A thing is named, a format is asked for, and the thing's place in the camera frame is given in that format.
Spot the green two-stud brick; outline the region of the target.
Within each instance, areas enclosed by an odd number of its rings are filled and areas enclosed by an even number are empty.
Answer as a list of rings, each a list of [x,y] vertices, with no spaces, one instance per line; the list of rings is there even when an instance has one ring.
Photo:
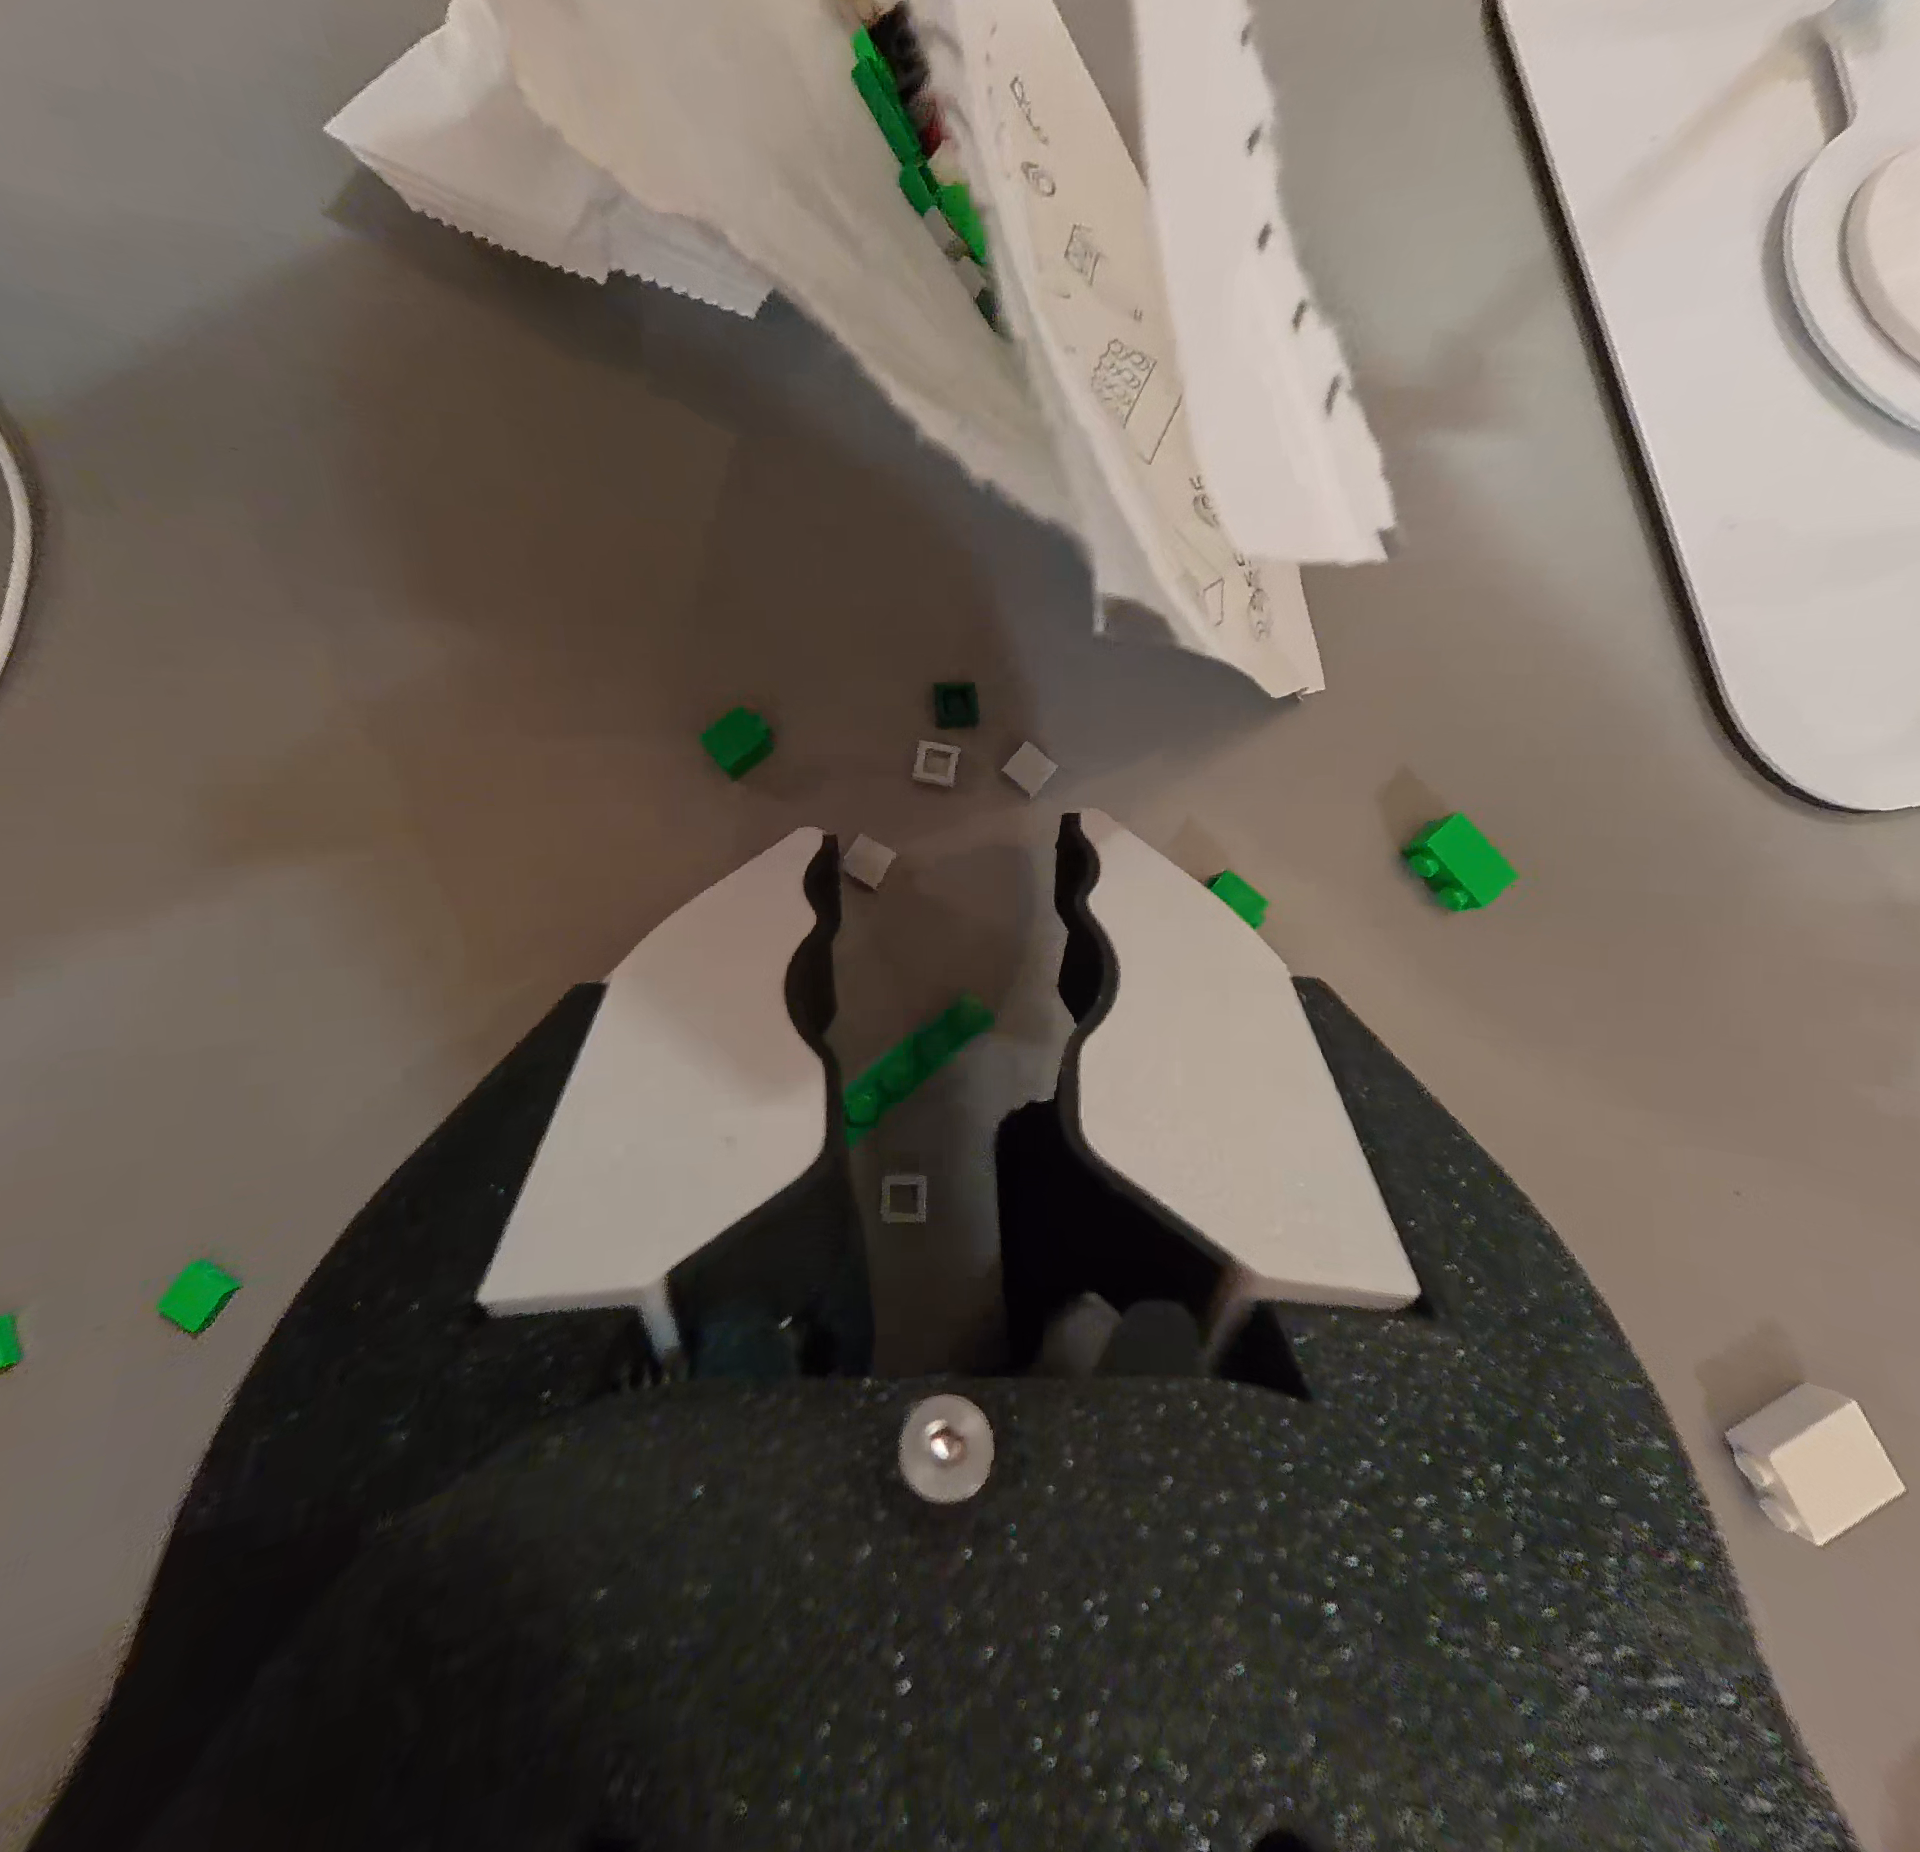
[[[1461,810],[1415,832],[1402,847],[1402,861],[1433,902],[1455,914],[1486,910],[1521,882],[1513,861]]]

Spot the folded white paper packet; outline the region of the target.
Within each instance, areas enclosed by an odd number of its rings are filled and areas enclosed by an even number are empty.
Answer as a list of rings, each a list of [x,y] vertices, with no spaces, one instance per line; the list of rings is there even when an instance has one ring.
[[[649,207],[534,111],[489,0],[450,0],[325,131],[415,212],[540,266],[636,278],[746,319],[775,292],[723,234]]]

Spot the long green plate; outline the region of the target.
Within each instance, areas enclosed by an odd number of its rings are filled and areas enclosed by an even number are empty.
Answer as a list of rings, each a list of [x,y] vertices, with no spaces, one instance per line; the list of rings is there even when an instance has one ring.
[[[990,1006],[963,994],[849,1077],[842,1086],[846,1144],[865,1139],[889,1112],[909,1102],[995,1023]]]

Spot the grey desk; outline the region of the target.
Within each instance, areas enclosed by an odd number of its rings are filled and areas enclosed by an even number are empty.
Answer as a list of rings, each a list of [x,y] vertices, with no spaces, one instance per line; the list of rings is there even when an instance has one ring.
[[[5,1846],[84,1748],[279,1312],[576,979],[798,824],[897,849],[866,1059],[1058,1023],[1053,820],[1271,897],[1594,1278],[1841,1808],[1916,1847],[1916,817],[1758,775],[1700,687],[1490,0],[1252,0],[1288,210],[1388,456],[1326,690],[1092,634],[1051,526],[837,342],[429,221],[325,119],[449,0],[5,0]],[[932,685],[980,723],[938,730]],[[758,710],[732,781],[702,730]],[[916,784],[920,739],[963,747]],[[1470,816],[1519,869],[1402,859]],[[245,1283],[203,1335],[184,1263]],[[1906,1493],[1826,1546],[1725,1442],[1799,1384]]]

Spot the white metal stand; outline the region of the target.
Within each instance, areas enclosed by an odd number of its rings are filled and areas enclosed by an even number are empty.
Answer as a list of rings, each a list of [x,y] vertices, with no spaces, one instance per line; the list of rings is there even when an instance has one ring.
[[[1916,0],[1497,0],[1749,756],[1918,800]]]

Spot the white brick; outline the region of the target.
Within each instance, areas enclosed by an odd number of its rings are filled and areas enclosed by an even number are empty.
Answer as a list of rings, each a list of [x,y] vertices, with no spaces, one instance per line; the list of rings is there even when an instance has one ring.
[[[1908,1491],[1860,1403],[1797,1384],[1725,1431],[1742,1479],[1780,1530],[1826,1548]]]

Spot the bunch of mixed coloured bricks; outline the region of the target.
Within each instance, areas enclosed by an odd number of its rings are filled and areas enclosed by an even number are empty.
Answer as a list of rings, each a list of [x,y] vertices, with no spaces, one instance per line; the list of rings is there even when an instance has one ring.
[[[846,30],[849,78],[897,166],[906,206],[972,307],[1007,334],[989,230],[911,0],[828,0]]]

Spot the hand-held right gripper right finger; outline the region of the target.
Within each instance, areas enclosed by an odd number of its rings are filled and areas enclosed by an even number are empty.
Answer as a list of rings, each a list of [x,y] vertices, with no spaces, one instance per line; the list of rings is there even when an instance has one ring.
[[[1088,1300],[1171,1307],[1223,1375],[1295,1375],[1283,1306],[1415,1312],[1425,1285],[1284,959],[1103,810],[1054,857],[1071,1018],[1051,1095],[995,1137],[1018,1368]]]

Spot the white printed paper bag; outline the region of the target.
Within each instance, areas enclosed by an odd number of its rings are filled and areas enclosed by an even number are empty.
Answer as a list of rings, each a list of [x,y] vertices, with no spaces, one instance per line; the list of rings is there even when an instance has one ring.
[[[909,0],[1004,334],[909,207],[830,0],[486,0],[540,119],[715,230],[937,448],[1058,526],[1097,626],[1326,685],[1306,566],[1395,500],[1288,231],[1249,0],[1128,0],[1136,156],[1057,0]]]

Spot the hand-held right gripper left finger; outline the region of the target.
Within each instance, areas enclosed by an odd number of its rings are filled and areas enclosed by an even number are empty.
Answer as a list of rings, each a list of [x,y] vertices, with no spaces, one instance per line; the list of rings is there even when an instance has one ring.
[[[597,1010],[476,1289],[492,1315],[636,1312],[659,1360],[736,1321],[865,1375],[875,1304],[828,1045],[838,840],[798,826],[672,910]]]

